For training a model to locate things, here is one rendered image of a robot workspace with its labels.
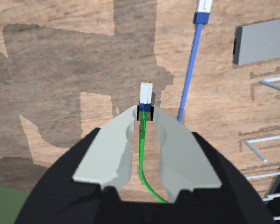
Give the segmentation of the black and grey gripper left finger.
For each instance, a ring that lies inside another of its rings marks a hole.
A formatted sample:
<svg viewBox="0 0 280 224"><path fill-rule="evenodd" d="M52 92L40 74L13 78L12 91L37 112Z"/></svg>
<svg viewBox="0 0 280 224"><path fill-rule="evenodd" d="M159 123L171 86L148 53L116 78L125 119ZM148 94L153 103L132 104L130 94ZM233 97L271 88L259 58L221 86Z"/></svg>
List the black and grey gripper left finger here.
<svg viewBox="0 0 280 224"><path fill-rule="evenodd" d="M101 200L105 186L114 186L119 194L131 180L133 119L139 119L137 104L94 128L58 158L32 189L14 224L46 224L75 205Z"/></svg>

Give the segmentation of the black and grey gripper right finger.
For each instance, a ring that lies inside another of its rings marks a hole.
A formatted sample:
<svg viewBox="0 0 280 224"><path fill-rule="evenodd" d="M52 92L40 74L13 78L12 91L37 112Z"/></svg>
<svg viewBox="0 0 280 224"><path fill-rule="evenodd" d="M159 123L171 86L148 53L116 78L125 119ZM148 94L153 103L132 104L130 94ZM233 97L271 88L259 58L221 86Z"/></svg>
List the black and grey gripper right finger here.
<svg viewBox="0 0 280 224"><path fill-rule="evenodd" d="M150 114L160 141L159 180L169 203L179 190L188 189L195 204L217 209L241 224L277 224L247 178L200 134L158 106L152 105Z"/></svg>

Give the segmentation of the green cable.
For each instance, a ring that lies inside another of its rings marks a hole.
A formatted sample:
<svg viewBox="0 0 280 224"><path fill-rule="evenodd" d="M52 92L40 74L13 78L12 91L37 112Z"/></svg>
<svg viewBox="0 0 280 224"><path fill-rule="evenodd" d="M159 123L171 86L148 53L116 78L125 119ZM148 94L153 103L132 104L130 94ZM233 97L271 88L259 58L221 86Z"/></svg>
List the green cable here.
<svg viewBox="0 0 280 224"><path fill-rule="evenodd" d="M142 173L142 165L143 165L143 152L144 152L144 140L145 140L145 129L146 129L146 117L147 112L142 111L142 120L141 120L141 137L140 137L140 156L139 156L139 174L141 177L142 182L144 185L148 188L148 190L156 197L158 198L162 203L166 203L164 200L162 200L146 183L143 173Z"/></svg>

